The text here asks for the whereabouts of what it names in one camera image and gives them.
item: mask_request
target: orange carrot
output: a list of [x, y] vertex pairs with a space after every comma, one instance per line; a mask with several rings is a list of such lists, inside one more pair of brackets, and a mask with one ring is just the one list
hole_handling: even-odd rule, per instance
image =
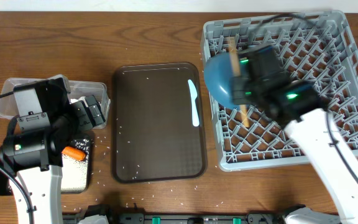
[[67, 146], [63, 149], [62, 153], [66, 156], [70, 156], [73, 159], [78, 161], [83, 161], [85, 159], [85, 153], [79, 149], [75, 149], [73, 147]]

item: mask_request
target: black tray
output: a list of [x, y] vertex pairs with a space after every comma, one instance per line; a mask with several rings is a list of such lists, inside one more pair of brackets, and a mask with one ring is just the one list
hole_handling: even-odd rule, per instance
[[[188, 80], [198, 92], [197, 127]], [[190, 63], [122, 67], [113, 85], [114, 178], [133, 183], [202, 175], [206, 147], [197, 68]]]

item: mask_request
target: wooden handle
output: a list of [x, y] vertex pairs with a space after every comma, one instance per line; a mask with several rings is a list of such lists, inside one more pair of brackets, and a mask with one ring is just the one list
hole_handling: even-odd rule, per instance
[[[239, 56], [237, 54], [236, 43], [234, 42], [234, 37], [229, 37], [231, 45], [229, 46], [229, 53], [230, 53], [230, 61], [231, 67], [233, 69], [233, 75], [235, 77], [239, 77], [241, 75], [240, 72], [240, 63], [239, 63]], [[245, 105], [240, 105], [241, 110], [241, 120], [245, 127], [249, 127], [249, 121], [247, 117], [247, 107]]]

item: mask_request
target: gray dish rack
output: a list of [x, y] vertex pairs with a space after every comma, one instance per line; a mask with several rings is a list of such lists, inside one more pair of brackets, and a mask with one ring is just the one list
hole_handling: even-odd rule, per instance
[[[339, 130], [358, 157], [358, 49], [341, 11], [299, 13], [313, 23], [285, 17], [259, 30], [252, 45], [270, 43], [293, 80], [314, 82], [328, 103]], [[248, 35], [270, 16], [210, 21], [203, 27], [203, 64], [229, 49], [229, 37], [242, 50]], [[281, 127], [253, 105], [247, 105], [250, 126], [240, 112], [221, 106], [209, 96], [219, 166], [223, 171], [259, 169], [308, 163], [301, 149]]]

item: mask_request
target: wooden surface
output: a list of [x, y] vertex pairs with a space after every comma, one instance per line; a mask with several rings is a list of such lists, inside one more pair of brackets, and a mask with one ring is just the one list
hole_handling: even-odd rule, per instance
[[[264, 14], [0, 12], [0, 92], [9, 77], [47, 78], [61, 73], [71, 80], [103, 82], [112, 98], [112, 74], [124, 65], [191, 62], [200, 71], [208, 150], [205, 174], [191, 180], [119, 184], [110, 174], [107, 147], [113, 139], [109, 122], [105, 129], [94, 130], [103, 142], [97, 142], [93, 152], [90, 185], [82, 194], [62, 195], [64, 212], [98, 203], [128, 210], [134, 202], [146, 212], [164, 213], [279, 212], [297, 203], [320, 212], [336, 212], [310, 165], [243, 172], [223, 172], [216, 167], [199, 54], [202, 27], [207, 21], [258, 15]], [[348, 14], [347, 19], [358, 46], [358, 14]], [[0, 119], [0, 145], [7, 124], [7, 119]], [[13, 197], [0, 197], [0, 223], [17, 223]]]

